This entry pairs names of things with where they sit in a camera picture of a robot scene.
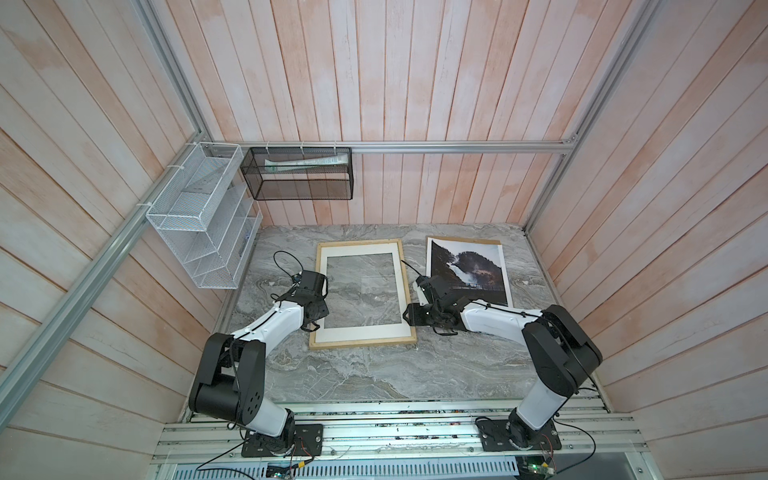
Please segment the waterfall photo print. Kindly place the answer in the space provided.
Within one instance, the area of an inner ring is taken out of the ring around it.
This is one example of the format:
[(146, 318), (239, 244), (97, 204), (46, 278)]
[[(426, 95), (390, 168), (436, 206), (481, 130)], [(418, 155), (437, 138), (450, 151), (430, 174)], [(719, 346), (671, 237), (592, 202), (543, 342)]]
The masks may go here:
[(512, 307), (512, 295), (502, 245), (427, 238), (427, 275), (443, 277), (452, 290), (470, 299)]

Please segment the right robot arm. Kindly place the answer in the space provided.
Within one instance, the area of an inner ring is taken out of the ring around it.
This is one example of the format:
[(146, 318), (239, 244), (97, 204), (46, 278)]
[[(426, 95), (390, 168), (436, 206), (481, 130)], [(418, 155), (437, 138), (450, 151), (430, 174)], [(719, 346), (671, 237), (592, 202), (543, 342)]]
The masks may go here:
[(486, 452), (562, 447), (554, 417), (602, 363), (599, 348), (560, 305), (521, 310), (452, 290), (440, 276), (414, 282), (418, 301), (403, 312), (413, 327), (429, 326), (442, 336), (460, 331), (498, 336), (528, 348), (537, 381), (506, 420), (475, 419)]

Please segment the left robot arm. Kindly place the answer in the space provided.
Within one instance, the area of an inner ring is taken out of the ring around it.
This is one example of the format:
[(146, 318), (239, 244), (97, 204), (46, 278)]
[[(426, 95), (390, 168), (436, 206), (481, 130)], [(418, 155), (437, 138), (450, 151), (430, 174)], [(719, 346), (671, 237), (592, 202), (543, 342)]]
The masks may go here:
[(192, 384), (190, 410), (247, 429), (271, 452), (291, 449), (294, 414), (265, 396), (266, 357), (292, 332), (319, 328), (317, 321), (329, 313), (327, 293), (327, 277), (304, 270), (264, 315), (231, 334), (211, 335)]

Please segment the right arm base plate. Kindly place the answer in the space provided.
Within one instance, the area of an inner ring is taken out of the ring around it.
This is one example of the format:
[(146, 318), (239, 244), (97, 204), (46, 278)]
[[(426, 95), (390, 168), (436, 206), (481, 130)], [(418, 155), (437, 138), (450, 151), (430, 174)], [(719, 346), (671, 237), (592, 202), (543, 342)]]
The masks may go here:
[(477, 417), (474, 421), (485, 452), (546, 450), (562, 448), (555, 423), (550, 419), (540, 430), (532, 430), (523, 422), (509, 419), (492, 420)]

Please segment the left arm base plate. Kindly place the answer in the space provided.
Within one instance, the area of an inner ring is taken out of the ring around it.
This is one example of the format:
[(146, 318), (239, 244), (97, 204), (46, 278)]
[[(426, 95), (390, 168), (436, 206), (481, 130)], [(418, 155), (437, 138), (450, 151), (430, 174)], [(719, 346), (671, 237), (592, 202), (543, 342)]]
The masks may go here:
[(248, 431), (242, 446), (243, 458), (290, 456), (320, 456), (323, 443), (322, 424), (300, 424), (290, 427), (277, 437)]

